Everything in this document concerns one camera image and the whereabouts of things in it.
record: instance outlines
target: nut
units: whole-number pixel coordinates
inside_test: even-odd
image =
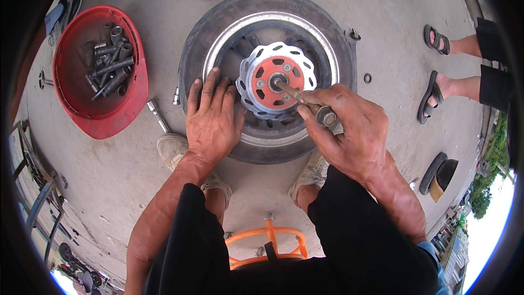
[[[266,85],[266,82],[264,80],[257,80],[257,88],[262,89]]]
[[[284,70],[284,72],[290,72],[291,71],[291,64],[290,63],[285,63],[284,65],[282,65],[282,69]]]

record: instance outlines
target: wheel rim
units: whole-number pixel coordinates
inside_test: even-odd
[[[302,32],[307,33],[309,36],[311,36],[317,43],[320,45],[320,49],[323,52],[322,54],[326,56],[327,58],[327,66],[328,71],[325,71],[324,73],[330,76],[329,82],[323,83],[322,85],[324,87],[333,85],[335,83],[340,82],[340,71],[338,67],[338,61],[337,56],[334,52],[333,47],[329,43],[329,40],[324,36],[324,34],[311,22],[282,11],[261,11],[253,14],[249,14],[247,16],[244,16],[230,25],[228,25],[214,40],[213,44],[211,45],[210,49],[207,51],[206,59],[204,60],[204,64],[202,67],[201,72],[201,78],[203,82],[206,81],[206,76],[208,73],[213,69],[217,61],[219,61],[218,58],[221,57],[221,54],[223,54],[223,48],[224,46],[230,42],[230,39],[232,39],[236,34],[241,32],[241,30],[253,27],[256,23],[261,22],[279,22],[279,23],[287,23],[293,25],[293,27],[300,29]],[[292,105],[294,107],[294,111],[292,112],[286,112],[289,116],[297,116],[296,113],[296,106]],[[257,112],[254,112],[254,117],[258,119],[263,119],[264,117],[260,115],[256,115]],[[266,125],[269,128],[273,127],[273,118],[278,116],[278,114],[272,114],[272,119],[267,119]],[[284,126],[285,124],[285,118],[282,119],[284,116],[280,116],[274,119],[276,122],[281,122]],[[288,146],[294,143],[297,143],[301,140],[304,140],[308,137],[308,132],[305,129],[305,125],[303,122],[299,122],[298,125],[296,125],[293,128],[293,131],[291,132],[266,132],[258,129],[257,126],[250,126],[248,123],[245,125],[244,130],[242,132],[242,135],[240,136],[240,141],[242,143],[255,146],[255,147],[262,147],[262,148],[278,148],[283,146]]]

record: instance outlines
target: black tire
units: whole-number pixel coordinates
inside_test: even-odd
[[[93,286],[100,287],[102,285],[102,279],[96,271],[91,271],[91,277],[93,278]]]
[[[207,51],[216,37],[233,21],[266,10],[289,12],[314,24],[327,37],[337,55],[340,83],[356,92],[354,48],[352,51],[337,23],[315,3],[309,0],[225,0],[200,19],[184,44],[178,67],[178,87],[184,113],[187,114],[187,96],[191,84],[197,77],[201,77]],[[314,148],[315,144],[309,137],[288,146],[273,148],[255,147],[239,142],[233,148],[230,157],[251,164],[277,164],[297,159]]]
[[[66,261],[69,262],[71,259],[73,259],[73,252],[71,251],[71,247],[69,247],[68,244],[62,243],[58,247],[58,253],[60,254],[60,257]]]

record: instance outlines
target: sandal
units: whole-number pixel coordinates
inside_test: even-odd
[[[430,42],[429,34],[433,31],[435,33],[435,41]],[[440,41],[444,41],[444,49],[440,50]],[[433,48],[441,55],[449,55],[449,39],[447,36],[440,34],[434,27],[429,24],[424,26],[424,41],[429,48]]]
[[[426,90],[426,93],[424,94],[424,97],[420,102],[418,113],[420,124],[424,124],[428,120],[428,118],[431,117],[431,115],[433,115],[435,108],[437,108],[438,105],[442,105],[444,103],[444,97],[442,96],[442,92],[440,91],[439,86],[435,83],[437,74],[438,72],[435,70],[431,72],[431,76],[429,77],[428,89]],[[435,107],[429,105],[428,103],[428,99],[429,97],[431,97],[431,95],[433,95],[436,100]]]

